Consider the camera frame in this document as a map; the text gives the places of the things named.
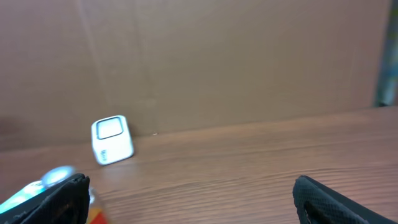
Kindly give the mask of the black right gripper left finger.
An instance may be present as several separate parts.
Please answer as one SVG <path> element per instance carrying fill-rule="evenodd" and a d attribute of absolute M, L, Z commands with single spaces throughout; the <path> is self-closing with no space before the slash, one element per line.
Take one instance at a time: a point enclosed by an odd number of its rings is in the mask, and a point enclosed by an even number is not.
<path fill-rule="evenodd" d="M 10 224 L 85 224 L 90 178 L 77 173 L 1 215 Z"/>

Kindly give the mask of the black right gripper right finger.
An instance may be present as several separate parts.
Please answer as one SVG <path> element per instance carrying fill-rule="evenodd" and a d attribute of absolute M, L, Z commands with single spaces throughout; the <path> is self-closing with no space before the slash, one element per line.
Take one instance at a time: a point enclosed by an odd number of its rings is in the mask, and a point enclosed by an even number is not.
<path fill-rule="evenodd" d="M 300 224 L 397 224 L 306 175 L 292 195 Z"/>

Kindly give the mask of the green white Knorr container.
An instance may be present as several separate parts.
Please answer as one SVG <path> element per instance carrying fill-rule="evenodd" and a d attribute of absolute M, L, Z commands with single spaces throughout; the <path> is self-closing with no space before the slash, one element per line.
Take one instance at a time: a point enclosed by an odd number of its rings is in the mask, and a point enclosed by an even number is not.
<path fill-rule="evenodd" d="M 4 213 L 22 204 L 23 202 L 35 197 L 38 194 L 41 194 L 44 190 L 45 187 L 41 180 L 29 183 L 1 204 L 1 213 Z"/>

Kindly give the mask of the yellow liquid bottle grey cap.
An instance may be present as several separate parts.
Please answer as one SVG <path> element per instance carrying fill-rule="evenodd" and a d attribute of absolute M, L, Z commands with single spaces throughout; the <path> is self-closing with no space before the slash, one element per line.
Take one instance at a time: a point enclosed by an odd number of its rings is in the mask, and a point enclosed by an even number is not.
<path fill-rule="evenodd" d="M 61 166 L 48 171 L 41 178 L 41 181 L 44 188 L 47 190 L 70 178 L 74 174 L 76 174 L 76 170 L 73 166 Z M 91 185 L 89 186 L 89 195 L 90 205 L 86 224 L 111 224 L 99 195 Z"/>

